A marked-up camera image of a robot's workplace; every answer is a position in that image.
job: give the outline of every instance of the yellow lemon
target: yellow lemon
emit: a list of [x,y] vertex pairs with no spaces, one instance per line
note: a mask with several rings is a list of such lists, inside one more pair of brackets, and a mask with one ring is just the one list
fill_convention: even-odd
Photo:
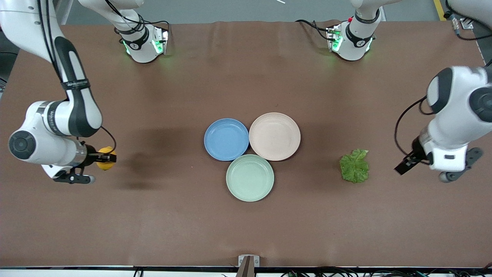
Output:
[[[113,150],[113,148],[111,146],[108,146],[108,147],[99,149],[99,152],[100,153],[107,153],[107,152],[109,152],[111,150]],[[108,170],[108,169],[112,168],[115,163],[111,163],[111,162],[106,162],[106,163],[96,162],[96,164],[97,164],[97,167],[99,167],[100,169],[102,169],[102,170]]]

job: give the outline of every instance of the yellow tape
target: yellow tape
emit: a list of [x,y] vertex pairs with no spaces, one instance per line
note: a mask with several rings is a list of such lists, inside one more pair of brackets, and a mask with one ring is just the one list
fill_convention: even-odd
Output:
[[439,16],[439,20],[446,21],[446,18],[444,18],[444,10],[442,9],[441,1],[434,0],[434,6],[435,10],[437,11],[437,15]]

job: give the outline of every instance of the round plate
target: round plate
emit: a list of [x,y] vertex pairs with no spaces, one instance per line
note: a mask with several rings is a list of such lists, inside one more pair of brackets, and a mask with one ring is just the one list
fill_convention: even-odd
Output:
[[205,149],[219,161],[232,161],[246,152],[249,145],[247,129],[232,118],[215,121],[205,132]]
[[274,186],[274,170],[262,157],[244,155],[229,165],[227,187],[237,199],[254,202],[263,199]]
[[301,143],[296,122],[283,113],[271,112],[258,117],[249,129],[249,143],[254,152],[269,161],[292,156]]

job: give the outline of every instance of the tabletop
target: tabletop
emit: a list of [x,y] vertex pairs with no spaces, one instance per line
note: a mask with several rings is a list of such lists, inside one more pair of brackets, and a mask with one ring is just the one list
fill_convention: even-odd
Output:
[[[300,23],[173,25],[167,56],[138,64],[112,26],[63,26],[76,46],[118,162],[92,185],[50,180],[15,159],[9,135],[35,101],[64,98],[51,66],[21,51],[0,106],[0,266],[228,266],[240,254],[262,266],[482,267],[492,255],[492,143],[458,181],[418,165],[403,176],[395,122],[452,65],[482,66],[473,41],[449,22],[383,22],[363,59],[329,53]],[[248,128],[281,112],[301,130],[294,156],[271,162],[271,193],[254,203],[228,191],[229,162],[203,146],[230,117]],[[432,119],[411,110],[404,148]],[[84,139],[111,145],[98,132]],[[369,150],[369,179],[343,181],[338,161]]]

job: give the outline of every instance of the lettuce leaf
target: lettuce leaf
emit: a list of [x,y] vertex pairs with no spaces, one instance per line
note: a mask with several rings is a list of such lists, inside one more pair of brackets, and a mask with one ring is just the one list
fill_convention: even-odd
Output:
[[355,149],[340,159],[341,176],[352,183],[362,183],[369,178],[369,165],[364,160],[368,150]]

